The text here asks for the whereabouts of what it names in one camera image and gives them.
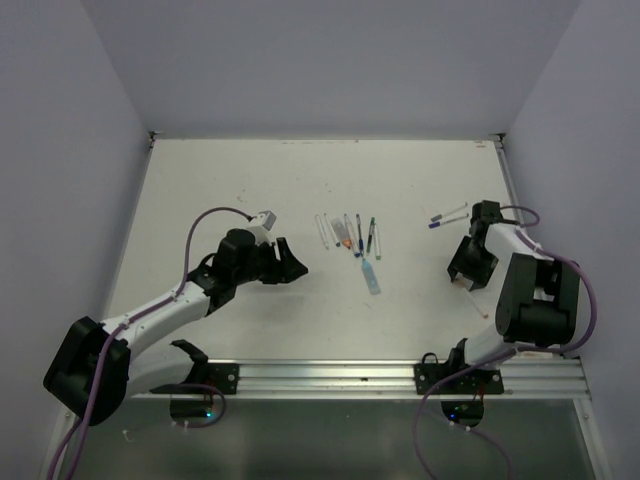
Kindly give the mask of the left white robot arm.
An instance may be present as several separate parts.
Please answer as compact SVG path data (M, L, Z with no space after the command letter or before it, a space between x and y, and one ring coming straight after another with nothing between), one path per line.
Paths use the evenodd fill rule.
M136 382L142 391L153 389L151 372L134 368L147 349L221 309L244 284L290 284L308 272L285 238L271 240L263 227L232 229L215 252L188 269L178 285L158 299L101 322L88 316L75 321L43 386L80 419L98 425L137 394Z

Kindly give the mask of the black pen near left arm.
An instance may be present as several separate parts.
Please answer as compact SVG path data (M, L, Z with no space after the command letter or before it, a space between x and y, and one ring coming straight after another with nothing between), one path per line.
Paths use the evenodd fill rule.
M368 227L368 235L367 235L367 243L366 243L366 254L369 255L371 253L372 245L373 245L373 237L375 232L375 217L370 218L369 227Z

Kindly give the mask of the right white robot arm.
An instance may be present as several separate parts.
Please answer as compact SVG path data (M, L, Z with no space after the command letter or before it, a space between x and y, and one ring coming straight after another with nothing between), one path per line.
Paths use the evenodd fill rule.
M495 201L474 204L469 234L447 267L451 282L469 293L487 287L497 267L506 269L493 324L460 340L446 361L447 384L461 393L480 382L479 366L489 370L510 351L562 348L575 335L580 276L545 254L504 210Z

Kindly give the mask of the dark blue ballpoint pen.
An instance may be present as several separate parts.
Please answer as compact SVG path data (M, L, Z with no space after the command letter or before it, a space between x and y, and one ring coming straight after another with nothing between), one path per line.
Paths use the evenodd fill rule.
M357 226L357 235L358 235L358 248L360 256L364 258L365 256L365 248L364 248L364 238L362 233L362 221L360 214L356 214L356 226Z

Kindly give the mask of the dark blue capped marker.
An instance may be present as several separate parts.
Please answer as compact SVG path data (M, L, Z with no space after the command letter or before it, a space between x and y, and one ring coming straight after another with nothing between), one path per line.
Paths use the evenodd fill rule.
M358 241L356 240L353 223L351 222L351 219L347 214L344 214L344 223L348 233L351 251L356 258L359 258L361 256L359 244L358 244Z

